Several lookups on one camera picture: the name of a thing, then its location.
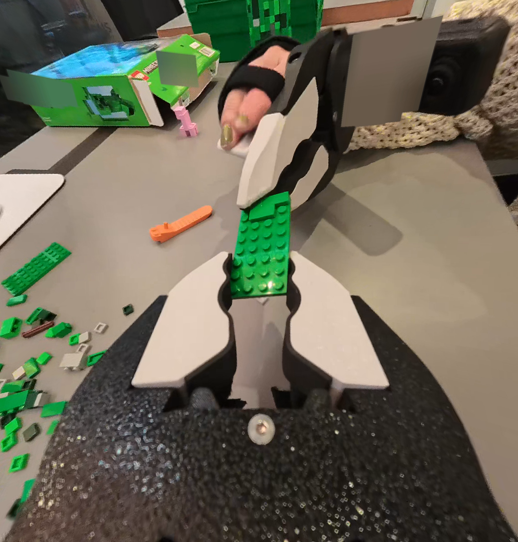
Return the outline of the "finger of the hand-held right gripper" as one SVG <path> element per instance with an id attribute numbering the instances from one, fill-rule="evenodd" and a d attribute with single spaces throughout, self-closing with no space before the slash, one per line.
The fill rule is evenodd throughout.
<path id="1" fill-rule="evenodd" d="M 261 119 L 242 167 L 236 199 L 240 209 L 274 191 L 297 146 L 315 131 L 318 104 L 317 82 L 312 78 L 287 114 L 268 113 Z"/>
<path id="2" fill-rule="evenodd" d="M 325 148 L 319 148 L 305 174 L 297 180 L 290 192 L 291 210 L 294 211 L 312 197 L 324 174 L 328 171 L 329 156 Z"/>

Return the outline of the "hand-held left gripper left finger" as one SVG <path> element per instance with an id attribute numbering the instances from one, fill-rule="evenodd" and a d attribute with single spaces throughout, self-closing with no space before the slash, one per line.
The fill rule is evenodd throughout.
<path id="1" fill-rule="evenodd" d="M 131 380 L 134 388 L 231 394 L 237 368 L 231 271 L 232 254 L 220 252 L 169 291 Z"/>

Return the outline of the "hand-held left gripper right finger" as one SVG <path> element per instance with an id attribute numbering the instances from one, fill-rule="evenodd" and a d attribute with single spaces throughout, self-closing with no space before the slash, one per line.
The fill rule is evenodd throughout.
<path id="1" fill-rule="evenodd" d="M 384 390 L 389 380 L 349 291 L 290 253 L 283 373 L 299 391 Z"/>

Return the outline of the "green L-shaped lego tile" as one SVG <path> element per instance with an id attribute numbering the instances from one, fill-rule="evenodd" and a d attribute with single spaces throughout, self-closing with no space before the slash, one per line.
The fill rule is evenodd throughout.
<path id="1" fill-rule="evenodd" d="M 249 208 L 248 218 L 256 222 L 268 220 L 276 216 L 279 207 L 282 207 L 284 211 L 289 206 L 289 192 L 271 194 Z"/>

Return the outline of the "green lego base plate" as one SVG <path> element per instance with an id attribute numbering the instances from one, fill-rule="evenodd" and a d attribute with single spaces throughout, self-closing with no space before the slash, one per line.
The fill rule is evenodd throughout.
<path id="1" fill-rule="evenodd" d="M 230 289 L 234 300 L 279 296 L 287 293 L 291 204 L 278 208 L 274 218 L 250 221 L 242 210 Z"/>

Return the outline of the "person's right forearm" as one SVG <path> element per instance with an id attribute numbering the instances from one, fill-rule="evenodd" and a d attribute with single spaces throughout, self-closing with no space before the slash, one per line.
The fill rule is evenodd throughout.
<path id="1" fill-rule="evenodd" d="M 508 150 L 518 143 L 518 21 L 510 21 L 509 34 L 493 81 L 482 101 L 470 111 L 456 115 L 403 113 L 400 121 L 358 127 L 348 151 L 399 149 L 452 141 L 458 136 L 490 147 L 506 137 Z"/>

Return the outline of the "grey lego brick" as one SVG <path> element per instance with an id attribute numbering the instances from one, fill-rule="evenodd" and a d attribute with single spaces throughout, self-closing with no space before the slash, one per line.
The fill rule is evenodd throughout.
<path id="1" fill-rule="evenodd" d="M 66 371 L 82 371 L 86 368 L 87 357 L 91 346 L 81 343 L 75 352 L 66 353 L 59 364 Z"/>

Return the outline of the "orange lego brick separator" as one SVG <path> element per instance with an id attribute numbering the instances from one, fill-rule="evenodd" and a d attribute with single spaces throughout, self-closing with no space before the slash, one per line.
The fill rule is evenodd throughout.
<path id="1" fill-rule="evenodd" d="M 211 206 L 203 206 L 199 209 L 173 221 L 164 222 L 160 225 L 150 228 L 150 238 L 158 243 L 165 243 L 181 233 L 207 220 L 213 212 Z"/>

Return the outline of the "pink lego pig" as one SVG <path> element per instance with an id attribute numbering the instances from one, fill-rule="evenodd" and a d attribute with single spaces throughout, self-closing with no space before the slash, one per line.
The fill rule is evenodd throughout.
<path id="1" fill-rule="evenodd" d="M 197 124 L 190 118 L 190 114 L 185 106 L 174 106 L 172 111 L 176 119 L 181 123 L 179 130 L 185 137 L 191 138 L 198 135 Z"/>

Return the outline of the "brown lego bar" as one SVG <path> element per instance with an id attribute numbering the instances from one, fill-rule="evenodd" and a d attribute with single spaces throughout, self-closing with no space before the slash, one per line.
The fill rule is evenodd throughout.
<path id="1" fill-rule="evenodd" d="M 22 332 L 21 337 L 32 338 L 33 336 L 40 335 L 41 333 L 46 333 L 47 330 L 53 328 L 54 326 L 54 321 L 47 321 L 41 325 L 35 326 L 27 331 Z"/>

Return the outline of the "long green studded lego plate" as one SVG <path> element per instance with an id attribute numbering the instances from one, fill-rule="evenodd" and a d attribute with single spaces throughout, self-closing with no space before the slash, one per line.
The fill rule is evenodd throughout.
<path id="1" fill-rule="evenodd" d="M 71 254 L 72 252 L 64 246 L 53 242 L 45 250 L 33 257 L 31 261 L 4 279 L 1 285 L 12 296 L 22 295 Z"/>

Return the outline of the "pile of loose lego pieces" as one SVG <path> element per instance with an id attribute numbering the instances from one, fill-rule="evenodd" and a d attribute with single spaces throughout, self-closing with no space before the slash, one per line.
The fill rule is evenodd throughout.
<path id="1" fill-rule="evenodd" d="M 41 307 L 36 308 L 26 320 L 18 317 L 7 318 L 1 323 L 0 339 L 17 338 L 24 331 L 44 322 L 54 321 L 55 326 L 40 335 L 49 339 L 68 338 L 68 345 L 74 347 L 72 352 L 75 352 L 81 343 L 87 343 L 92 347 L 91 332 L 71 334 L 72 325 L 67 322 L 57 323 L 55 318 L 55 313 Z M 97 364 L 105 353 L 106 350 L 98 352 L 89 350 L 86 368 Z M 66 401 L 49 402 L 49 393 L 36 387 L 42 367 L 52 358 L 51 353 L 44 351 L 38 356 L 28 358 L 12 372 L 10 379 L 0 378 L 0 430 L 3 431 L 3 437 L 0 440 L 0 452 L 11 451 L 19 443 L 20 431 L 25 442 L 31 442 L 41 434 L 41 427 L 36 422 L 23 428 L 22 419 L 19 417 L 23 412 L 41 409 L 40 417 L 48 418 L 59 417 L 65 410 Z M 0 373 L 2 369 L 3 364 L 0 363 Z"/>

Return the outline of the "green lego set box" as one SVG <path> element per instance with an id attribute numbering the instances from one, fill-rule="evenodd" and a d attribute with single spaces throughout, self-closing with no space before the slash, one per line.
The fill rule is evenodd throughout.
<path id="1" fill-rule="evenodd" d="M 30 105 L 49 127 L 161 127 L 217 74 L 208 34 L 91 45 L 33 73 L 0 76 L 9 100 Z"/>

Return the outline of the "person's right hand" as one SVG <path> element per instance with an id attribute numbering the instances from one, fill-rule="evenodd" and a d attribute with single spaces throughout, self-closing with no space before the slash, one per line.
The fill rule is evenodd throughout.
<path id="1" fill-rule="evenodd" d="M 264 81 L 266 73 L 278 73 L 284 77 L 289 51 L 274 45 L 264 54 L 252 60 L 249 66 L 261 68 L 259 74 Z M 235 88 L 228 92 L 220 119 L 220 145 L 228 151 L 247 133 L 253 131 L 268 113 L 272 100 L 267 93 L 256 87 Z"/>

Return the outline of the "large green blocky model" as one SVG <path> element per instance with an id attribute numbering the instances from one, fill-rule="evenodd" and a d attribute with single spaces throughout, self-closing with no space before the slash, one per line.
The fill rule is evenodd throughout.
<path id="1" fill-rule="evenodd" d="M 184 1 L 195 33 L 207 33 L 221 62 L 242 59 L 272 36 L 300 43 L 315 37 L 322 23 L 323 1 Z"/>

